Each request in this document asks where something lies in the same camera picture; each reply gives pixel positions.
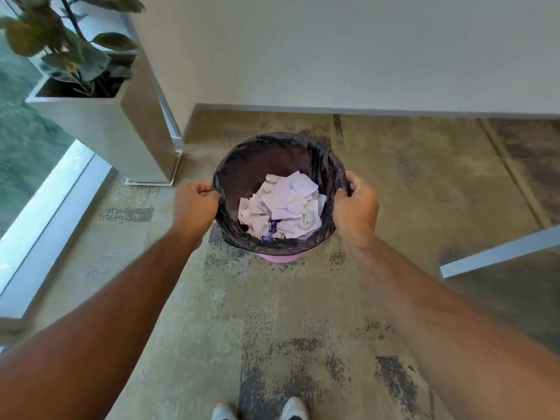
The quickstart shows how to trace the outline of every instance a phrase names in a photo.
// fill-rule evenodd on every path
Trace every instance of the person's left hand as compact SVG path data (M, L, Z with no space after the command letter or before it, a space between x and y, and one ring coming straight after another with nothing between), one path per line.
M210 191L211 188L212 183L196 181L181 183L175 190L172 230L191 239L193 250L202 243L202 237L218 212L220 195L216 191Z

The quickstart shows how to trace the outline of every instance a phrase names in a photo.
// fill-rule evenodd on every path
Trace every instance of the foot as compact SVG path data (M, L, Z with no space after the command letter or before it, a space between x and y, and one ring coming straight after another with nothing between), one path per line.
M227 402L219 403L212 411L212 420L237 420L234 406Z
M309 420L309 412L301 398L291 397L282 409L280 420Z

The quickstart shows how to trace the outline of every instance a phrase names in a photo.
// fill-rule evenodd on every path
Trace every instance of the tall square planter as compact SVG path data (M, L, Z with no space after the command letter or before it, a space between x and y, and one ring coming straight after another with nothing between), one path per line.
M44 77L26 102L131 181L169 183L175 146L148 63L140 55L111 54L117 56L133 61L133 75L114 98L67 97L73 90L66 83Z

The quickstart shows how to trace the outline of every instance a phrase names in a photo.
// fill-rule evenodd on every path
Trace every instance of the person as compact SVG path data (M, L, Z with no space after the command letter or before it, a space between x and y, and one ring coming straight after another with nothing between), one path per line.
M375 191L347 173L334 222L369 297L456 419L560 417L560 359L475 310L375 235ZM218 207L210 183L180 185L169 231L104 288L0 360L0 418L102 419L122 391L189 255ZM219 404L213 420L233 420ZM288 401L282 419L309 414Z

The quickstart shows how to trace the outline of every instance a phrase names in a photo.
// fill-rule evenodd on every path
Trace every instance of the planter saucer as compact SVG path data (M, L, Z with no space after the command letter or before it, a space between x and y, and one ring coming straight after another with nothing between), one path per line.
M177 154L177 157L175 159L175 166L173 167L173 174L171 176L172 180L169 183L137 183L136 181L131 181L130 178L127 178L124 181L125 185L171 187L175 182L175 175L177 175L178 163L181 161L181 156L183 155L183 151L181 149L175 149L175 153Z

